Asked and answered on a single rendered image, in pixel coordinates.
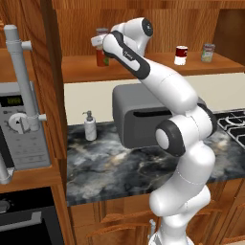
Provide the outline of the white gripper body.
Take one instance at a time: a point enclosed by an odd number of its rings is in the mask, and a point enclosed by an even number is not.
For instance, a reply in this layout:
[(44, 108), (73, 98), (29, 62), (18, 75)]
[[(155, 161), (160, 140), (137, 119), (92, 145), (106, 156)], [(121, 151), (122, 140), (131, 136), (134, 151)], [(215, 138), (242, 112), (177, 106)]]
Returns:
[(97, 35), (91, 38), (91, 44), (93, 47), (96, 47), (97, 49), (101, 49), (102, 48), (102, 42), (104, 40), (104, 38), (106, 37), (106, 34), (101, 34), (101, 35)]

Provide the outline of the wooden cabinet door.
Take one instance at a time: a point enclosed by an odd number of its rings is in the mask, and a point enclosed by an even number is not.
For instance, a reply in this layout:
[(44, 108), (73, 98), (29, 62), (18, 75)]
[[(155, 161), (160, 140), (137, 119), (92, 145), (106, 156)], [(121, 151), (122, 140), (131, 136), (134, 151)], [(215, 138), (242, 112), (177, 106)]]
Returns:
[(219, 12), (213, 43), (218, 54), (245, 66), (245, 9)]

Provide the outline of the red and green can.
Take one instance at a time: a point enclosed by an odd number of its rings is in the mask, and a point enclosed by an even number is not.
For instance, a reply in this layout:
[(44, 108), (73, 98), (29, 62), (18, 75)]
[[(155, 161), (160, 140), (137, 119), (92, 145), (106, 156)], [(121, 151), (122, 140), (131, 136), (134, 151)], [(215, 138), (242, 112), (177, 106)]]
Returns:
[(97, 50), (97, 65), (99, 67), (109, 65), (109, 58), (104, 54), (103, 50)]

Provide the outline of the grey toaster oven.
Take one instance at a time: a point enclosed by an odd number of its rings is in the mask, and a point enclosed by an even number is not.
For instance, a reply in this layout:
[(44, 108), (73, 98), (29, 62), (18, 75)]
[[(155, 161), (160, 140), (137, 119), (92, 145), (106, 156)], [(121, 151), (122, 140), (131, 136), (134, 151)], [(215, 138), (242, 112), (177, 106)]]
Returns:
[(158, 145), (181, 156), (212, 133), (209, 110), (189, 86), (148, 91), (142, 84), (119, 85), (112, 99), (113, 119), (127, 148)]

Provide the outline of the red and white can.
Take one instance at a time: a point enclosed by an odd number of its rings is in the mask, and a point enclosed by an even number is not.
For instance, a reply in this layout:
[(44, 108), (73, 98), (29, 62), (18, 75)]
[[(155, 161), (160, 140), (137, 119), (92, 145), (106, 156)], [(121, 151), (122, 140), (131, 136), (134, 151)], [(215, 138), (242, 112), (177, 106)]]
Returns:
[(174, 64), (175, 65), (185, 65), (187, 61), (187, 55), (188, 55), (187, 46), (177, 46), (175, 57), (174, 57)]

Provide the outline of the white soap dispenser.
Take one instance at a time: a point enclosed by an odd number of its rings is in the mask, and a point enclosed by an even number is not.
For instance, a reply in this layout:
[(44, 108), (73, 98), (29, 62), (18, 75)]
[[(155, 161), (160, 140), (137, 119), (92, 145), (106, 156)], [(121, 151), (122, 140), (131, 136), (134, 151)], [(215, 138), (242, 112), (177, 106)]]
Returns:
[(97, 139), (96, 119), (92, 116), (92, 111), (85, 112), (86, 119), (84, 121), (85, 138), (87, 141), (95, 141)]

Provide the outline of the pale green labelled can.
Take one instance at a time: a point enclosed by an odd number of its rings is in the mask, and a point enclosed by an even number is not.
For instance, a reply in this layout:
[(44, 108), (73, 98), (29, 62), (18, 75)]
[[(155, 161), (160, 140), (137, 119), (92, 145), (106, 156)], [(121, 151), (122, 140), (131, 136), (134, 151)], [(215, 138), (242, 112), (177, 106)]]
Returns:
[(203, 62), (211, 62), (214, 49), (215, 49), (215, 45), (214, 44), (205, 43), (203, 45), (203, 51), (202, 51), (202, 55), (201, 55), (201, 60)]

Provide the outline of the grey microwave oven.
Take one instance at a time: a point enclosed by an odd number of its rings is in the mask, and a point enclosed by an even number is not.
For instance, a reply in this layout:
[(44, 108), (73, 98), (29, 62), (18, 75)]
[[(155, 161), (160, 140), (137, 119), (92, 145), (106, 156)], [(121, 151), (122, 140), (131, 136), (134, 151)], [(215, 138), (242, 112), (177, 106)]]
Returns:
[(12, 115), (25, 112), (18, 83), (0, 83), (0, 153), (4, 163), (16, 170), (48, 167), (51, 162), (43, 127), (31, 131), (23, 120), (9, 124)]

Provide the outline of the black gas hob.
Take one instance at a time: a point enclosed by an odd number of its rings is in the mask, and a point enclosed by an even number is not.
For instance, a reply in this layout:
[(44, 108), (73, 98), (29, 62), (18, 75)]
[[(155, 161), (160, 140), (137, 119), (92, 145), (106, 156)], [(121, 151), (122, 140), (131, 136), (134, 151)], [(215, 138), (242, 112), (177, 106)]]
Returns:
[(217, 124), (245, 149), (245, 109), (217, 113), (215, 117)]

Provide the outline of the wooden drawer front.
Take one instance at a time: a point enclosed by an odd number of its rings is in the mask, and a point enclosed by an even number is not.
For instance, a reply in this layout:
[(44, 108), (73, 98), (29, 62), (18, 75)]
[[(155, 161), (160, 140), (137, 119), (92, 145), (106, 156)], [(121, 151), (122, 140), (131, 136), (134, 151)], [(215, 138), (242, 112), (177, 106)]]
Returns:
[(142, 194), (76, 205), (69, 207), (68, 211), (75, 227), (98, 224), (107, 214), (150, 211), (149, 195)]

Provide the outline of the black oven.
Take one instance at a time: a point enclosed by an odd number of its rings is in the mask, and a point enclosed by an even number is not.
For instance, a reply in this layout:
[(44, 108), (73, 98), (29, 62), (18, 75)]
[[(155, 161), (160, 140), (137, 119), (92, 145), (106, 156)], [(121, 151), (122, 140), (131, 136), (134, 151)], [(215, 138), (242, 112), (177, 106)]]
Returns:
[(0, 245), (64, 245), (50, 188), (0, 193)]

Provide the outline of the wooden cupboard door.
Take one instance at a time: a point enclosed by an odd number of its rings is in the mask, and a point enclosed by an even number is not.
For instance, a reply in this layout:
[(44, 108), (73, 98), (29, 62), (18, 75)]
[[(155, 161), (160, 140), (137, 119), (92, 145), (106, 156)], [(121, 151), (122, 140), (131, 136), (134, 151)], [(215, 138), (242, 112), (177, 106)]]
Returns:
[(86, 237), (91, 232), (75, 228), (77, 245), (147, 245), (150, 228), (140, 227), (108, 234)]
[(228, 245), (245, 240), (245, 178), (208, 184), (212, 200), (190, 221), (195, 245)]

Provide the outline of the wooden wall cabinet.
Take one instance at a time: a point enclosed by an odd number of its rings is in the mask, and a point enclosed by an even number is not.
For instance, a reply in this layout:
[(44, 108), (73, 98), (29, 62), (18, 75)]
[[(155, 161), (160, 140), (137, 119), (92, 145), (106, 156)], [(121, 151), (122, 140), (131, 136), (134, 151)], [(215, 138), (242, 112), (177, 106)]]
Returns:
[[(244, 73), (245, 66), (218, 54), (203, 62), (205, 43), (213, 43), (221, 10), (245, 9), (245, 0), (52, 0), (56, 11), (66, 83), (127, 79), (132, 75), (116, 60), (98, 67), (91, 37), (96, 29), (137, 17), (153, 25), (145, 56), (185, 76)], [(185, 65), (175, 65), (177, 46), (187, 46)]]

